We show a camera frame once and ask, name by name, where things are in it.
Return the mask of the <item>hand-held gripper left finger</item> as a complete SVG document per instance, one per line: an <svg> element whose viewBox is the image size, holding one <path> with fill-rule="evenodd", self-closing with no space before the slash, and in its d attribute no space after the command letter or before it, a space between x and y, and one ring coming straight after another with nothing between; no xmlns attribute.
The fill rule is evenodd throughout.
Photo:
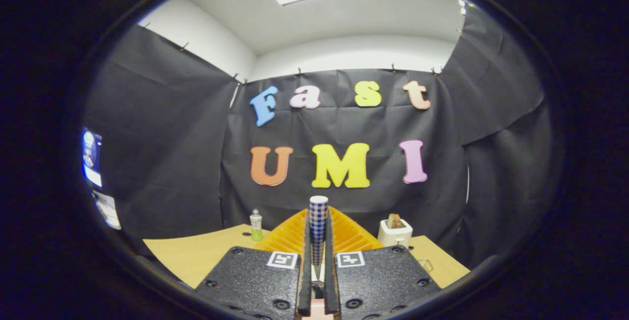
<svg viewBox="0 0 629 320"><path fill-rule="evenodd" d="M238 316L294 320L310 315L310 218L302 210L263 238L262 246L230 248L195 293Z"/></svg>

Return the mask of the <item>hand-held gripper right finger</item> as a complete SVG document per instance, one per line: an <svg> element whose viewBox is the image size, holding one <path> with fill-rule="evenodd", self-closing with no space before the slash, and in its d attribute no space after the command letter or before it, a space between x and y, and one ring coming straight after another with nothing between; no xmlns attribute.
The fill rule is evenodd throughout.
<svg viewBox="0 0 629 320"><path fill-rule="evenodd" d="M407 247L375 238L336 208L327 219L325 310L337 320L399 316L441 291Z"/></svg>

